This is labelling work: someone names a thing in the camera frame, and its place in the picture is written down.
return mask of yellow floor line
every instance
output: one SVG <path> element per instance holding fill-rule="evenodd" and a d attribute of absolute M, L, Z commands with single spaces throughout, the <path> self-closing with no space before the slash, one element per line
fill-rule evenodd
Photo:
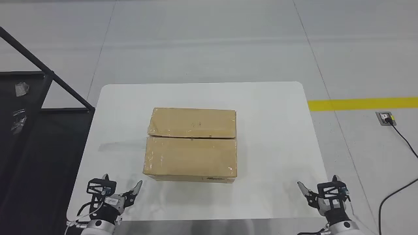
<path fill-rule="evenodd" d="M 314 100 L 308 106 L 311 112 L 418 108 L 418 97 Z"/>

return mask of box flap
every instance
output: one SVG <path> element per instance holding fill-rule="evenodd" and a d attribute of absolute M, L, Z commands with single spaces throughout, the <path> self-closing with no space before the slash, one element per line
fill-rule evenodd
<path fill-rule="evenodd" d="M 235 138 L 233 110 L 154 108 L 148 134 L 184 138 Z"/>
<path fill-rule="evenodd" d="M 143 173 L 235 178 L 236 140 L 149 136 Z"/>

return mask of black mat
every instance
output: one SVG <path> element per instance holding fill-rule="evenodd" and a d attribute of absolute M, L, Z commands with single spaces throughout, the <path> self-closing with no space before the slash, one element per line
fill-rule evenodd
<path fill-rule="evenodd" d="M 43 110 L 0 213 L 2 234 L 63 234 L 93 114 Z"/>

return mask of white table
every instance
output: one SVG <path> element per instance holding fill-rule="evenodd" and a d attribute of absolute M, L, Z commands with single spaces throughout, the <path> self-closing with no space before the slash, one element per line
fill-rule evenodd
<path fill-rule="evenodd" d="M 236 110 L 238 177 L 232 184 L 155 181 L 142 174 L 154 107 Z M 91 200 L 108 173 L 116 192 L 144 180 L 128 221 L 318 217 L 297 186 L 327 181 L 298 82 L 107 85 L 102 88 L 67 211 Z"/>

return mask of floor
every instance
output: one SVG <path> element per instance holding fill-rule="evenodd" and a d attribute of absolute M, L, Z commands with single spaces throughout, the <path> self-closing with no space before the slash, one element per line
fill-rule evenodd
<path fill-rule="evenodd" d="M 299 81 L 308 100 L 418 96 L 418 0 L 0 0 L 0 9 L 0 24 L 93 105 L 107 84 Z M 36 69 L 5 42 L 0 60 L 0 71 Z M 44 107 L 62 106 L 79 105 L 53 86 Z M 418 110 L 391 112 L 418 146 Z M 327 174 L 347 183 L 353 219 L 377 234 L 379 203 L 417 177 L 416 158 L 375 110 L 312 119 Z M 385 203 L 383 234 L 416 233 L 417 193 L 412 185 Z"/>

